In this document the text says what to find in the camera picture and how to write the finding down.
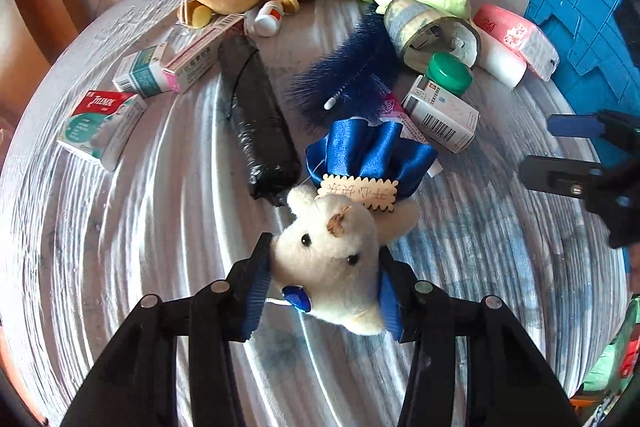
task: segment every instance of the blue feather duster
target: blue feather duster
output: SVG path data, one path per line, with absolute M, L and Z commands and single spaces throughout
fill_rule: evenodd
M 286 100 L 310 127 L 359 116 L 375 120 L 402 64 L 375 6 L 363 15 L 340 47 L 295 75 Z

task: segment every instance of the white brush tip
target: white brush tip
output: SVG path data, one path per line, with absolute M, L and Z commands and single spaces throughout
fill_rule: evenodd
M 329 100 L 324 102 L 324 109 L 329 110 L 338 102 L 338 99 L 332 96 Z

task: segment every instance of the black plastic wrapped package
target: black plastic wrapped package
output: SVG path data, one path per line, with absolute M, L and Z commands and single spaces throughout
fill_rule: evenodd
M 297 184 L 302 164 L 254 42 L 226 38 L 218 51 L 225 102 L 249 169 L 249 193 L 280 204 L 277 194 Z

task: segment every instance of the blue gem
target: blue gem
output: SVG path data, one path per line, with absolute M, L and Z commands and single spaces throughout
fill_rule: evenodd
M 302 286 L 284 286 L 282 298 L 301 312 L 311 311 L 311 299 Z

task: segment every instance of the barcode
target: barcode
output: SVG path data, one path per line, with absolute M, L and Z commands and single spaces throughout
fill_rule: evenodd
M 456 135 L 455 130 L 430 114 L 422 120 L 422 125 L 437 137 L 442 138 L 445 142 L 449 142 Z
M 138 92 L 136 86 L 131 82 L 130 76 L 121 76 L 119 79 L 114 80 L 113 83 L 116 89 L 122 92 Z
M 216 21 L 216 26 L 221 30 L 223 30 L 227 26 L 231 26 L 236 22 L 238 22 L 238 15 L 236 15 L 235 13 L 232 13 L 231 15 L 227 15 L 225 18 Z

